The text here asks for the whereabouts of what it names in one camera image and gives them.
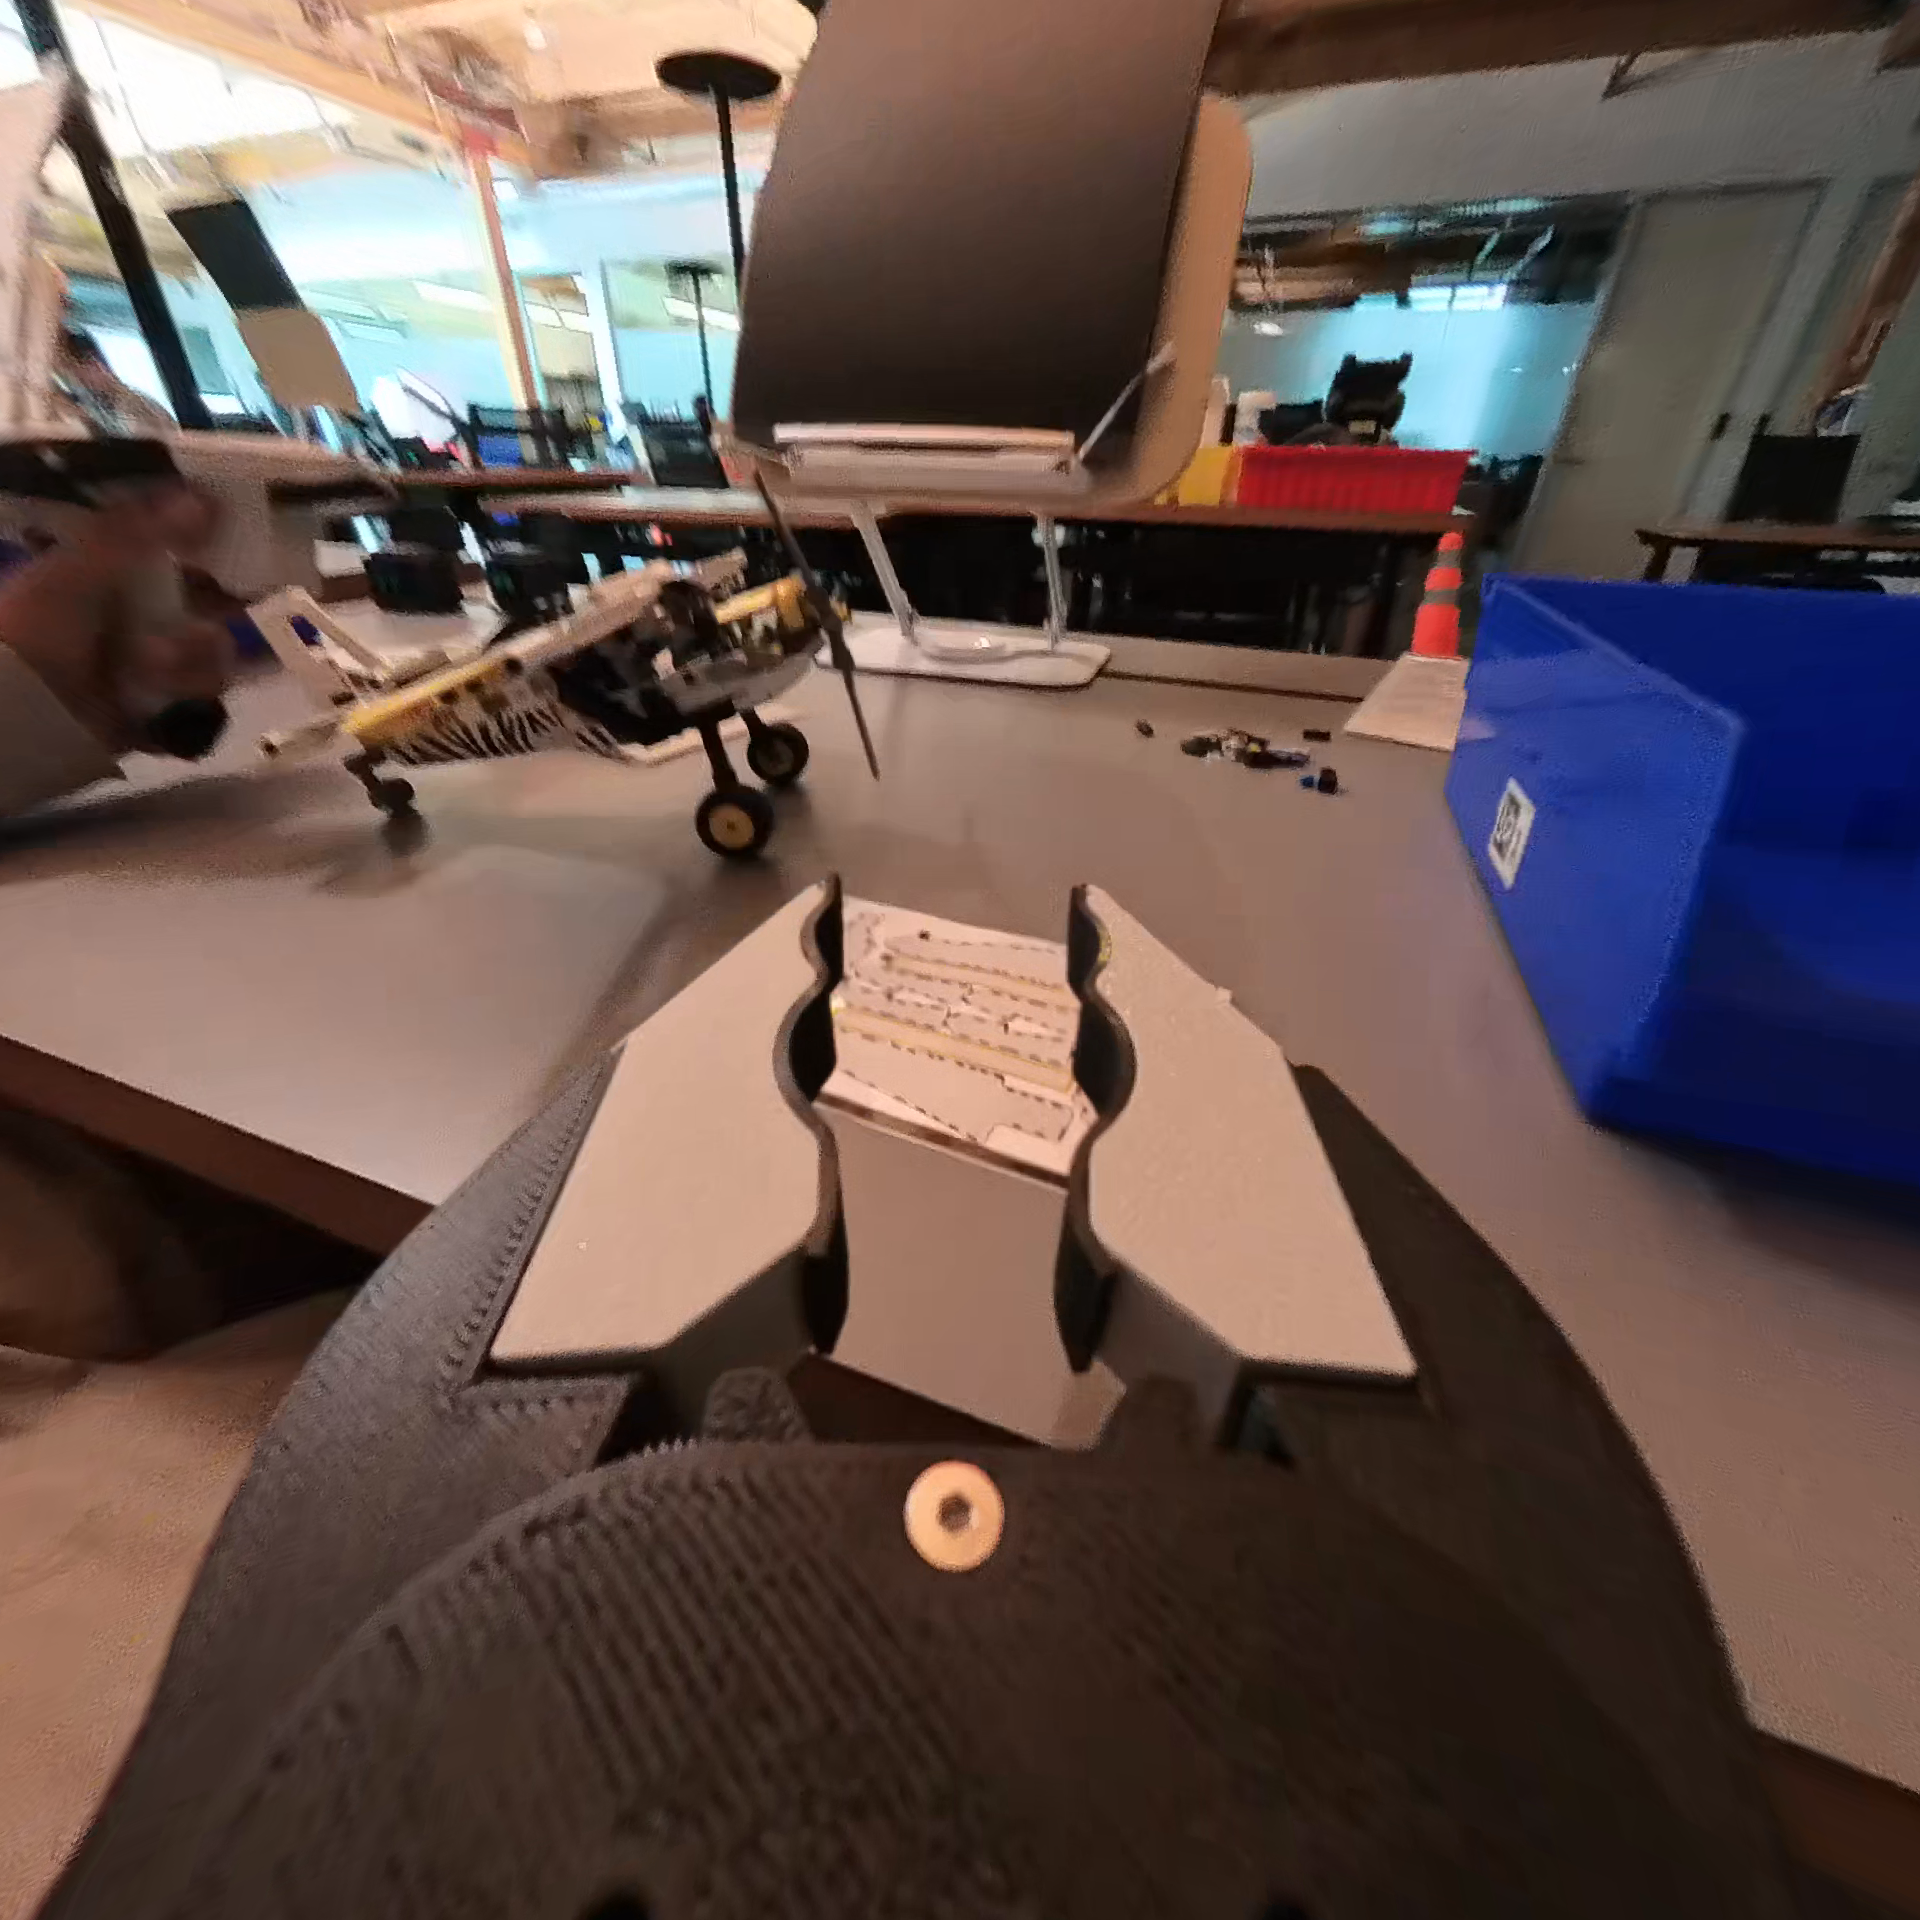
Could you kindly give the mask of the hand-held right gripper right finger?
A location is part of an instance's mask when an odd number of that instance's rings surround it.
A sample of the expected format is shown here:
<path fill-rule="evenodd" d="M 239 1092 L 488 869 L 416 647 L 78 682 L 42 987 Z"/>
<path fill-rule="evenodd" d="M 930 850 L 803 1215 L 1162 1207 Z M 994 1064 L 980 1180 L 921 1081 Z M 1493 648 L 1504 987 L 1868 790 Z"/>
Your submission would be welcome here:
<path fill-rule="evenodd" d="M 1229 1444 L 1264 1384 L 1409 1393 L 1417 1362 L 1284 1041 L 1111 888 L 1072 888 L 1072 1375 L 1173 1381 Z"/>

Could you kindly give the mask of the black pole stand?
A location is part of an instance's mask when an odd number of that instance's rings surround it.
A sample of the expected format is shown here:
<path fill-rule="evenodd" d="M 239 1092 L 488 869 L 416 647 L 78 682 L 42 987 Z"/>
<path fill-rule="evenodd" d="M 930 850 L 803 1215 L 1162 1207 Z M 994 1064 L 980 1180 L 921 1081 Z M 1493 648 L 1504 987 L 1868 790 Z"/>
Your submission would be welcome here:
<path fill-rule="evenodd" d="M 778 70 L 763 65 L 763 59 L 739 59 L 739 49 L 670 49 L 670 59 L 657 59 L 657 81 L 675 89 L 675 95 L 708 95 L 708 111 L 716 111 L 726 258 L 734 258 L 734 288 L 748 288 L 734 111 L 778 95 Z"/>

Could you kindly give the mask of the lego airplane model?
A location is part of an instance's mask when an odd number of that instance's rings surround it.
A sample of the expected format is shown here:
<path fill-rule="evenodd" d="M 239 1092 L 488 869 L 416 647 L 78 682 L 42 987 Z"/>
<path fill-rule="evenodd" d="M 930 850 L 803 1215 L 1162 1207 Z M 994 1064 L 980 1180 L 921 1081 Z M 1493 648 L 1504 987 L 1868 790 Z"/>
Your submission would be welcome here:
<path fill-rule="evenodd" d="M 261 737 L 264 761 L 328 755 L 381 809 L 381 838 L 427 829 L 405 776 L 696 743 L 708 790 L 696 838 L 716 855 L 763 855 L 773 847 L 778 785 L 803 782 L 810 743 L 770 721 L 795 682 L 832 656 L 857 744 L 878 768 L 878 737 L 857 705 L 849 610 L 801 549 L 801 509 L 756 471 L 763 521 L 778 532 L 787 574 L 748 584 L 748 556 L 700 569 L 652 563 L 595 584 L 566 610 L 515 610 L 484 648 L 388 665 L 300 584 L 253 608 L 286 677 L 308 698 L 308 721 Z"/>

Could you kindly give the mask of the orange traffic cone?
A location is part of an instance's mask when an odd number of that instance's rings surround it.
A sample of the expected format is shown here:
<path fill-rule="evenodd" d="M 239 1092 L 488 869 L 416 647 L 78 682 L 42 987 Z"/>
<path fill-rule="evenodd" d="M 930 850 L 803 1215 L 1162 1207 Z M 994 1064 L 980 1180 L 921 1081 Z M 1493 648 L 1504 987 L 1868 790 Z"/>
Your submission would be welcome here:
<path fill-rule="evenodd" d="M 1423 596 L 1409 618 L 1409 656 L 1456 656 L 1460 648 L 1460 529 L 1449 529 L 1430 556 Z"/>

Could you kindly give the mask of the red plastic bin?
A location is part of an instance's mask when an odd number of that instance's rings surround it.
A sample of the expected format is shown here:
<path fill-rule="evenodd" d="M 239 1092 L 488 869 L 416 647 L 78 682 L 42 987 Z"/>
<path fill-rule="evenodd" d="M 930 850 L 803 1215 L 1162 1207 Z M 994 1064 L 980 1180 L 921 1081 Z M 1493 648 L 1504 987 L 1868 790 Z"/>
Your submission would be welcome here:
<path fill-rule="evenodd" d="M 1474 452 L 1245 442 L 1229 501 L 1295 514 L 1449 514 Z"/>

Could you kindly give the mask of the grey door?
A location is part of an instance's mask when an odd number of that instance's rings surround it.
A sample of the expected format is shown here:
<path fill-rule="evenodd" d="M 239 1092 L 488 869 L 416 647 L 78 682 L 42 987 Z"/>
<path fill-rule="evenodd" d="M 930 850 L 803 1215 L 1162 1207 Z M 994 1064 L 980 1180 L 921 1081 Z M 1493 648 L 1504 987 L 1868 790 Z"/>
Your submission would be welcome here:
<path fill-rule="evenodd" d="M 1657 195 L 1627 247 L 1513 540 L 1522 574 L 1635 577 L 1635 529 L 1685 514 L 1820 186 Z"/>

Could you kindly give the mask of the grey cylindrical bar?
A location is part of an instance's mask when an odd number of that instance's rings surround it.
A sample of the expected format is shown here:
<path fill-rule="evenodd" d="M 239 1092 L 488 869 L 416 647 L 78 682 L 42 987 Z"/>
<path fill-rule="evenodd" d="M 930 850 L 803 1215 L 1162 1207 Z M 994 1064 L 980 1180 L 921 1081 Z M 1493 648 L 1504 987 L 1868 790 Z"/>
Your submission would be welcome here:
<path fill-rule="evenodd" d="M 787 416 L 773 424 L 773 458 L 787 462 L 1010 462 L 1010 471 L 1079 471 L 1072 434 L 1045 424 L 904 424 L 904 416 Z"/>

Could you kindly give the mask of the person's left forearm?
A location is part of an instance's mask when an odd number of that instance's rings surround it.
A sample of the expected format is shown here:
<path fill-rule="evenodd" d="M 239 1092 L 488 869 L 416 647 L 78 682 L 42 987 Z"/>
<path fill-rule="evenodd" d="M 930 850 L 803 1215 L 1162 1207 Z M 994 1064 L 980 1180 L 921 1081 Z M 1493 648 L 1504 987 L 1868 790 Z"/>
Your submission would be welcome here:
<path fill-rule="evenodd" d="M 24 819 L 91 785 L 124 785 L 124 761 L 0 647 L 0 819 Z"/>

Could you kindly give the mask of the blue plastic bin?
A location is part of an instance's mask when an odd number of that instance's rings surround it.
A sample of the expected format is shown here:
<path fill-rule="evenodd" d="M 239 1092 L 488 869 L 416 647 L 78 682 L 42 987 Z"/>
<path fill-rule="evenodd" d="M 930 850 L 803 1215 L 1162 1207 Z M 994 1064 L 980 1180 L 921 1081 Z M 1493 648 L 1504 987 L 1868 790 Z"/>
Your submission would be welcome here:
<path fill-rule="evenodd" d="M 1920 610 L 1482 593 L 1449 826 L 1584 1119 L 1920 1180 Z"/>

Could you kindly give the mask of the lego instruction booklet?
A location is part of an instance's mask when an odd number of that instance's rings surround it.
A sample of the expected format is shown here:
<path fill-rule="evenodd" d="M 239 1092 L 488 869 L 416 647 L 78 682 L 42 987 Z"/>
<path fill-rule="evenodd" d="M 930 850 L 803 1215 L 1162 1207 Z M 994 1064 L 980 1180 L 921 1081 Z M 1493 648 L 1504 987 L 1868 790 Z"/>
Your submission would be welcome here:
<path fill-rule="evenodd" d="M 1086 1447 L 1121 1384 L 1060 1334 L 1060 1247 L 1086 1104 L 1060 940 L 846 895 L 832 990 L 849 1316 L 837 1362 Z"/>

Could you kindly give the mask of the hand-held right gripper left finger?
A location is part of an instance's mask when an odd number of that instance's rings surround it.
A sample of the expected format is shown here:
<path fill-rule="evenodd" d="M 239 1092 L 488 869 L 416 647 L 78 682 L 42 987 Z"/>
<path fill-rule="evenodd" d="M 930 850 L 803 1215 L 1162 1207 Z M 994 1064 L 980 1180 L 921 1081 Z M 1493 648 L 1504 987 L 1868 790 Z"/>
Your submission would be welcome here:
<path fill-rule="evenodd" d="M 488 1375 L 633 1375 L 688 1423 L 722 1375 L 837 1354 L 849 1231 L 817 1112 L 837 979 L 846 883 L 825 877 L 615 1049 Z"/>

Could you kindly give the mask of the laminated paper sheet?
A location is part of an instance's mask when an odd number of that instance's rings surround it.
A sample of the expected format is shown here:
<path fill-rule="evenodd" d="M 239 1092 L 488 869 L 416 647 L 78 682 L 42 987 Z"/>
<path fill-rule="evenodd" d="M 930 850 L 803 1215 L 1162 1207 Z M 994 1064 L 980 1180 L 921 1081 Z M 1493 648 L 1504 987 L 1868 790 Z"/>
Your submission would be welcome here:
<path fill-rule="evenodd" d="M 1417 656 L 1408 648 L 1370 698 L 1350 712 L 1342 737 L 1388 743 L 1388 744 L 1423 744 L 1456 755 L 1468 708 L 1468 656 Z"/>

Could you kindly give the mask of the black box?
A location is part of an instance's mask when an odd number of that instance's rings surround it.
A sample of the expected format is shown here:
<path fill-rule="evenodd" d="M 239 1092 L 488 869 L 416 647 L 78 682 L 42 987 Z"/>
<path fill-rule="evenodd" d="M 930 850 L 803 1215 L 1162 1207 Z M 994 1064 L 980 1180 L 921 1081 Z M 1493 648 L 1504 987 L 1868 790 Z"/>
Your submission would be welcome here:
<path fill-rule="evenodd" d="M 453 549 L 392 540 L 365 556 L 376 610 L 453 618 L 467 610 L 467 563 Z"/>

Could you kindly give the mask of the wooden table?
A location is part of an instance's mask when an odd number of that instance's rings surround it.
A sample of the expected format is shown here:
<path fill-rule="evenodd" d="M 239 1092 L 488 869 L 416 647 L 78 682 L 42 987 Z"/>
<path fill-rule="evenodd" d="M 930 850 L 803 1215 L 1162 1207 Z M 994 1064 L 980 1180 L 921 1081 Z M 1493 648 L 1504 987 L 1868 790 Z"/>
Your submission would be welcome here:
<path fill-rule="evenodd" d="M 1913 593 L 1913 521 L 1657 521 L 1635 529 L 1644 584 L 1690 569 L 1695 584 Z"/>

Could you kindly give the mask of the loose small lego pieces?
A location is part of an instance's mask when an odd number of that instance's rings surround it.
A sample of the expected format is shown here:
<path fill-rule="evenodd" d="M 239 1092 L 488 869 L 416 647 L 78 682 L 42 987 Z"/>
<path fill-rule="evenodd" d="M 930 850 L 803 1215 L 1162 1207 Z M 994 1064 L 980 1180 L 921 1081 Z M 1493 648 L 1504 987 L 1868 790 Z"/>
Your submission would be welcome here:
<path fill-rule="evenodd" d="M 1292 743 L 1249 737 L 1249 725 L 1180 737 L 1184 761 L 1292 776 L 1299 790 L 1330 790 L 1330 798 L 1350 790 L 1331 761 L 1317 761 L 1305 744 L 1292 744 Z"/>

